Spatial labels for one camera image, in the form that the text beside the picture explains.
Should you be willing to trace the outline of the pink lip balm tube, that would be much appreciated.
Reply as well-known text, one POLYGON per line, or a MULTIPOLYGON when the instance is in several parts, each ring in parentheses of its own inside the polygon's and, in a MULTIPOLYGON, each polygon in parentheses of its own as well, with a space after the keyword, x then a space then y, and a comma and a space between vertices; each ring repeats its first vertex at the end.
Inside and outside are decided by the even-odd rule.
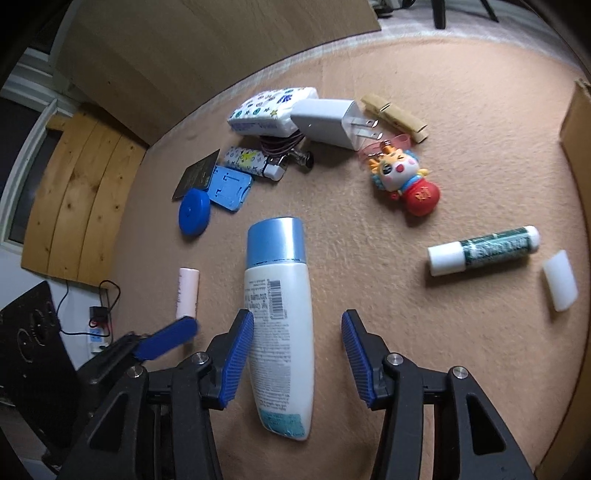
POLYGON ((177 319, 197 317, 197 299, 200 272, 192 268, 180 268, 178 272, 176 314, 177 319))

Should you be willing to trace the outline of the white bottle blue cap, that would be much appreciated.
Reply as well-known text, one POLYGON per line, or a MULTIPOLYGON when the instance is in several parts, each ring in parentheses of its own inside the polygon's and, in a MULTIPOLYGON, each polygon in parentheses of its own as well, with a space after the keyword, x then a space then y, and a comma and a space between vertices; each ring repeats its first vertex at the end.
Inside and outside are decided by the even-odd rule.
POLYGON ((270 218, 247 232, 243 304, 254 333, 249 374, 263 427, 304 441, 311 433, 315 340, 304 223, 270 218))

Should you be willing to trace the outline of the green white glue stick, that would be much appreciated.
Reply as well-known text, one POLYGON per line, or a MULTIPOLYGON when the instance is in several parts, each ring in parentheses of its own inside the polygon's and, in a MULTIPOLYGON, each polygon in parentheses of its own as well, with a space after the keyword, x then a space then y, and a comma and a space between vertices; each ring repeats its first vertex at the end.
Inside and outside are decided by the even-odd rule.
POLYGON ((489 265, 520 260, 536 253, 539 230, 531 225, 428 248, 430 273, 451 275, 489 265))

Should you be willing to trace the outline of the blue plastic card holder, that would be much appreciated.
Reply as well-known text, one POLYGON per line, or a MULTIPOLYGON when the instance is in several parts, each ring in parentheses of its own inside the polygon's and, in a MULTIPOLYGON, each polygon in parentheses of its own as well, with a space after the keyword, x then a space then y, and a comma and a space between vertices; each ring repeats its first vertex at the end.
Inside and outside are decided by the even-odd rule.
POLYGON ((249 195, 252 177, 249 174, 223 166, 215 166, 207 195, 211 202, 222 208, 237 212, 249 195))

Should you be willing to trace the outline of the black card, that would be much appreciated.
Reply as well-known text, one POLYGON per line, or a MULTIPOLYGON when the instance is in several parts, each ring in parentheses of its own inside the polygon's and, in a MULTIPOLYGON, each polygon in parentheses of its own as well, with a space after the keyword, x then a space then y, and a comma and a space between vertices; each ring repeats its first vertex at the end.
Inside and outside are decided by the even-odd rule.
POLYGON ((181 200, 192 188, 201 191, 208 190, 219 152, 221 150, 215 150, 184 170, 172 195, 173 201, 181 200))

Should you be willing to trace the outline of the cartoon dragon keychain toy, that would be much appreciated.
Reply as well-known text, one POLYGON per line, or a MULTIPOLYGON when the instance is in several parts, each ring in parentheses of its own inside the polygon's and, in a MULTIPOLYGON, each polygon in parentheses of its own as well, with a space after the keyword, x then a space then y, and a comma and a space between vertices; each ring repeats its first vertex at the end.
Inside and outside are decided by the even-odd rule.
POLYGON ((426 217, 434 212, 441 190, 428 179, 430 171, 420 165, 409 135, 370 143, 359 156, 369 170, 375 196, 380 201, 400 204, 414 217, 426 217))

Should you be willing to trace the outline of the patterned white lighter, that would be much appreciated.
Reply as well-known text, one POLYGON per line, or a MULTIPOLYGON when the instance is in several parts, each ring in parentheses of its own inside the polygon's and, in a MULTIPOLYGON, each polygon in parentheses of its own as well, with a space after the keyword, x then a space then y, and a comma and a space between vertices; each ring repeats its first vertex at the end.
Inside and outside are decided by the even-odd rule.
POLYGON ((233 170, 279 182, 287 172, 283 159, 266 156, 263 151, 242 147, 230 147, 221 165, 233 170))

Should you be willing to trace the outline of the patterned tissue pack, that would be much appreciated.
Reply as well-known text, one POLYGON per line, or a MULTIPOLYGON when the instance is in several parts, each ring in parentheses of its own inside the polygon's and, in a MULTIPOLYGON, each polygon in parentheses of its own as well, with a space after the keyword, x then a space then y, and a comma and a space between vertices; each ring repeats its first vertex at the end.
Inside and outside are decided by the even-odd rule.
POLYGON ((245 100, 228 116, 232 131, 242 136, 287 138, 297 132, 290 112, 297 102, 318 99, 314 87, 287 87, 267 90, 245 100))

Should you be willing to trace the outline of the white power strip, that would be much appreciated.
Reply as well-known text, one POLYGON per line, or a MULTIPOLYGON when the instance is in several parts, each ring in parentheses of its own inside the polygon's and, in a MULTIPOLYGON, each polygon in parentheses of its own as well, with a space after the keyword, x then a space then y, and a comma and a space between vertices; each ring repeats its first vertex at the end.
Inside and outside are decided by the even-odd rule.
POLYGON ((91 355, 97 355, 110 345, 110 334, 106 328, 90 328, 88 333, 88 348, 91 355))

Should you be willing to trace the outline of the pine wood board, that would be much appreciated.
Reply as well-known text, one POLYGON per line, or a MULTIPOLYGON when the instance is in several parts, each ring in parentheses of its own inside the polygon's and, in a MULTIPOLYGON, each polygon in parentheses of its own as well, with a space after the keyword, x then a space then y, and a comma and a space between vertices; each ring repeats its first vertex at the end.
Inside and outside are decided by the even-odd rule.
POLYGON ((21 267, 97 287, 109 278, 125 205, 146 149, 90 108, 53 115, 61 138, 27 222, 21 267))

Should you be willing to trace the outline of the cardboard box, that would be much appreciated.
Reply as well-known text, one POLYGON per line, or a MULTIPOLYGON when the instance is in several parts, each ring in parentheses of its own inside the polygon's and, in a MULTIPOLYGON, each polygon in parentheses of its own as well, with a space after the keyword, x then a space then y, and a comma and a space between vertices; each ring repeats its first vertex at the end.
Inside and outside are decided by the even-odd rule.
MULTIPOLYGON (((585 222, 590 222, 590 84, 575 82, 559 134, 561 147, 575 179, 585 222)), ((588 479, 590 477, 590 344, 566 414, 541 463, 538 479, 588 479)))

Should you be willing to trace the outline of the wooden clothespin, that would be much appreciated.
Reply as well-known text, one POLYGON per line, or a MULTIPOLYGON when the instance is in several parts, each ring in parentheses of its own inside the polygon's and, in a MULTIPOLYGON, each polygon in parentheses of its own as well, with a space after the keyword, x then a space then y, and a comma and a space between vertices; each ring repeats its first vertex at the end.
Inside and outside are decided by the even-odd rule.
POLYGON ((367 94, 362 97, 362 103, 370 113, 409 135, 415 143, 420 144, 428 138, 428 124, 393 102, 377 94, 367 94))

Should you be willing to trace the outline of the wooden headboard panel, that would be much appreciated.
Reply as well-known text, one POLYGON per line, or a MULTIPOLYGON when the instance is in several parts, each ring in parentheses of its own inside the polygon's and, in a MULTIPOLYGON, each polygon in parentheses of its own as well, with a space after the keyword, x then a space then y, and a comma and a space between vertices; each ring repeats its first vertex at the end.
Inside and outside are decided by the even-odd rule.
POLYGON ((153 144, 249 75, 379 28, 367 1, 84 1, 56 69, 153 144))

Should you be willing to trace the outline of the black tripod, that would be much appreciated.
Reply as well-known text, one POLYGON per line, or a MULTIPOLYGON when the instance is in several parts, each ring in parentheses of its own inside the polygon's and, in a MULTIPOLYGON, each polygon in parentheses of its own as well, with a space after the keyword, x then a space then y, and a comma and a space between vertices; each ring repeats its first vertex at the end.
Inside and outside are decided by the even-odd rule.
MULTIPOLYGON (((451 11, 454 13, 476 16, 482 19, 485 18, 484 12, 486 12, 488 19, 496 23, 500 22, 489 1, 480 0, 480 4, 482 5, 482 10, 476 10, 475 7, 470 7, 467 1, 458 1, 452 6, 451 11)), ((431 7, 433 10, 433 21, 435 28, 438 30, 445 30, 447 27, 446 1, 431 0, 431 7)))

